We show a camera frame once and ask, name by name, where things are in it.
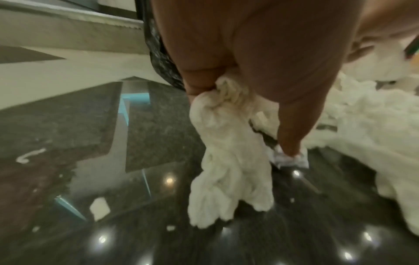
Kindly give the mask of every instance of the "skin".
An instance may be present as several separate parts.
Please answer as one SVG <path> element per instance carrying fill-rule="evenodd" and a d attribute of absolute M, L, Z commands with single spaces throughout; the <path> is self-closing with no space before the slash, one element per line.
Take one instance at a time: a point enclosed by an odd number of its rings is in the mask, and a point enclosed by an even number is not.
<path fill-rule="evenodd" d="M 419 27 L 419 0 L 152 0 L 152 6 L 190 101 L 239 67 L 252 89 L 280 104 L 278 143 L 289 156 L 299 153 L 346 58 Z"/>

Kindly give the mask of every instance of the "polished floor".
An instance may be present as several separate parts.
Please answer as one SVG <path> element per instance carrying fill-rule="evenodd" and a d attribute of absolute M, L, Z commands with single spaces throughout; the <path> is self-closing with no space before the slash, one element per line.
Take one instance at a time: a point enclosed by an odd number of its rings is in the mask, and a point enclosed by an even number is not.
<path fill-rule="evenodd" d="M 0 110 L 0 264 L 419 264 L 374 172 L 330 149 L 311 151 L 309 170 L 272 170 L 270 211 L 241 203 L 231 222 L 191 227 L 204 146 L 188 111 L 182 91 L 135 76 Z M 99 197 L 110 213 L 95 221 Z"/>

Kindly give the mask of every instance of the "black marble floor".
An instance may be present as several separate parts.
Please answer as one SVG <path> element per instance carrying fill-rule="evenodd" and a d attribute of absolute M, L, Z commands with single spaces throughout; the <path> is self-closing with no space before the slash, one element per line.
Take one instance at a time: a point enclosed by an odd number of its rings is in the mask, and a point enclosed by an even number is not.
<path fill-rule="evenodd" d="M 419 264 L 374 172 L 330 149 L 310 170 L 273 169 L 270 211 L 241 203 L 231 222 L 191 227 L 204 146 L 188 111 L 184 92 L 138 78 L 0 110 L 0 264 Z M 98 197 L 111 212 L 95 222 Z"/>

